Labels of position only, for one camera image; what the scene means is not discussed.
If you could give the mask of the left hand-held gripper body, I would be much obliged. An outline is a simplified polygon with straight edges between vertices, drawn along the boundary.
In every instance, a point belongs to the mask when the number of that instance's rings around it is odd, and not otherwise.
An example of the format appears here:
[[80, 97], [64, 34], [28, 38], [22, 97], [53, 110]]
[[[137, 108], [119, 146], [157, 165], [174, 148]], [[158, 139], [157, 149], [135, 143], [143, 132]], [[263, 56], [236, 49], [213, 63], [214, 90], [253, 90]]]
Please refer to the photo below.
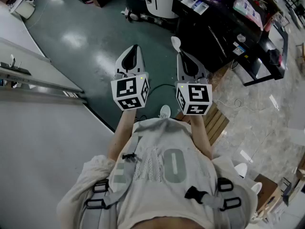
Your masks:
[[150, 89], [148, 76], [143, 68], [131, 71], [115, 69], [115, 78], [111, 81], [112, 96], [121, 110], [145, 107]]

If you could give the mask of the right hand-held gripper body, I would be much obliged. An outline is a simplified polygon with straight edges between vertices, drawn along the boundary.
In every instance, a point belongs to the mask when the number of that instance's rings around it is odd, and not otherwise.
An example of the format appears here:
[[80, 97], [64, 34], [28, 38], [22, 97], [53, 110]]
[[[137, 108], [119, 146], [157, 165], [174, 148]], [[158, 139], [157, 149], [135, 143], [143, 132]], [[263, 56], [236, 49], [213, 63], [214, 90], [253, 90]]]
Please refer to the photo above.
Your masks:
[[176, 94], [184, 115], [206, 115], [212, 106], [212, 86], [207, 82], [206, 72], [195, 76], [177, 73]]

